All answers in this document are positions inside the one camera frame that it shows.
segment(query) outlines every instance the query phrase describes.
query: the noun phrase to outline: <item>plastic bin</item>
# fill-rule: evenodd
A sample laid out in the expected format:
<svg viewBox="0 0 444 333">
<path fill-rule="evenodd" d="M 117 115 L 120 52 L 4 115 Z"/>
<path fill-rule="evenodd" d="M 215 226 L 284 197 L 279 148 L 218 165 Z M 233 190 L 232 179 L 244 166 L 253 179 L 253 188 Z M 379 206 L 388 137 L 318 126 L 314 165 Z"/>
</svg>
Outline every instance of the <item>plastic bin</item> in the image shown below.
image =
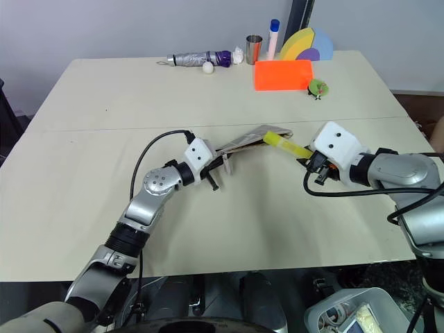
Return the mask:
<svg viewBox="0 0 444 333">
<path fill-rule="evenodd" d="M 321 314 L 339 303 L 356 307 L 368 303 L 384 333 L 404 333 L 409 321 L 390 295 L 381 288 L 342 289 L 318 304 L 307 309 L 304 315 L 305 327 L 310 333 L 319 333 L 318 321 Z"/>
</svg>

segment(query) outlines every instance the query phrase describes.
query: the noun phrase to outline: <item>green toy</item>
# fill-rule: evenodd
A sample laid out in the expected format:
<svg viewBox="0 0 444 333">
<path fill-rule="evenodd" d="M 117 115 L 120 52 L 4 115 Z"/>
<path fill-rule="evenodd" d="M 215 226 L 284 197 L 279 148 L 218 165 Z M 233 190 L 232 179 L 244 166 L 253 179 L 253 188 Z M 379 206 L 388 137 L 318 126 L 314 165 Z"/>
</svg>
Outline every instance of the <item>green toy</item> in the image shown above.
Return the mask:
<svg viewBox="0 0 444 333">
<path fill-rule="evenodd" d="M 321 99 L 322 96 L 325 96 L 328 93 L 328 85 L 324 81 L 321 81 L 317 78 L 314 78 L 308 84 L 308 95 L 314 95 L 317 99 Z"/>
</svg>

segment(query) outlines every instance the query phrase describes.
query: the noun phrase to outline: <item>wall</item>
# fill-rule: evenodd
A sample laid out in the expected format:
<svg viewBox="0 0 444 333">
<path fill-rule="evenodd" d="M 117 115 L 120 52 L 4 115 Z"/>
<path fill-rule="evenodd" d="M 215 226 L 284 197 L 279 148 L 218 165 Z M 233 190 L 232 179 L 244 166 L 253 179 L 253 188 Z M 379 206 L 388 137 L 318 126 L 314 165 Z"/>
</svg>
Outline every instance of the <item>wall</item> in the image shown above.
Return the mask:
<svg viewBox="0 0 444 333">
<path fill-rule="evenodd" d="M 285 32 L 291 2 L 0 0 L 3 90 L 15 111 L 34 114 L 73 59 L 245 48 L 247 35 L 267 36 L 272 18 Z"/>
<path fill-rule="evenodd" d="M 390 89 L 444 92 L 444 1 L 315 0 L 310 26 L 360 50 Z"/>
</svg>

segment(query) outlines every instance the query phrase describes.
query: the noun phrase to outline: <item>white table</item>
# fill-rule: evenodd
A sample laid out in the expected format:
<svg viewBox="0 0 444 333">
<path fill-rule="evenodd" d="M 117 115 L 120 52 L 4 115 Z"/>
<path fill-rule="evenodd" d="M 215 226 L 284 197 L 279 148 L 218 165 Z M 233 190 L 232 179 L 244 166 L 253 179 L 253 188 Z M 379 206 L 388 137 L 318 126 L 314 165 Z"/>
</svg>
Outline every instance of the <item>white table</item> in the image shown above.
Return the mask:
<svg viewBox="0 0 444 333">
<path fill-rule="evenodd" d="M 333 119 L 373 150 L 431 150 L 354 51 L 314 63 L 316 77 L 331 87 L 322 101 L 305 92 L 254 92 L 248 65 L 204 76 L 157 60 L 75 60 L 62 75 L 0 169 L 1 281 L 74 279 L 127 205 L 141 150 L 166 128 L 184 126 L 220 146 L 273 123 L 306 144 Z M 180 158 L 185 146 L 181 136 L 155 145 L 137 188 L 145 172 L 162 166 L 165 156 Z M 206 182 L 190 185 L 167 203 L 144 249 L 146 276 L 413 258 L 401 231 L 386 222 L 393 211 L 388 197 L 308 196 L 302 167 L 271 147 L 231 161 L 232 176 L 215 173 L 219 191 Z M 335 182 L 321 188 L 342 189 Z"/>
</svg>

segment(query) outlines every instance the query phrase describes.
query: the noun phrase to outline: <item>yellow object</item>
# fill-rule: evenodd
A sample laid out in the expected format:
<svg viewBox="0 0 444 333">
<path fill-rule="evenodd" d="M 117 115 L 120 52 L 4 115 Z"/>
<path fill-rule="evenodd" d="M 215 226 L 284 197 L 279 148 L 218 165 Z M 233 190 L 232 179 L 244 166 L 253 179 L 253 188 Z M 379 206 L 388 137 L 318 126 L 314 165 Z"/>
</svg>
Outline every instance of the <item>yellow object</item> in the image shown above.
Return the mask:
<svg viewBox="0 0 444 333">
<path fill-rule="evenodd" d="M 310 49 L 314 41 L 312 28 L 305 28 L 294 33 L 280 50 L 281 60 L 296 60 L 300 53 Z"/>
<path fill-rule="evenodd" d="M 293 154 L 299 158 L 310 158 L 313 154 L 312 151 L 294 144 L 293 142 L 290 142 L 289 140 L 274 132 L 271 132 L 270 130 L 265 134 L 264 142 L 270 146 L 281 148 L 283 151 Z"/>
</svg>

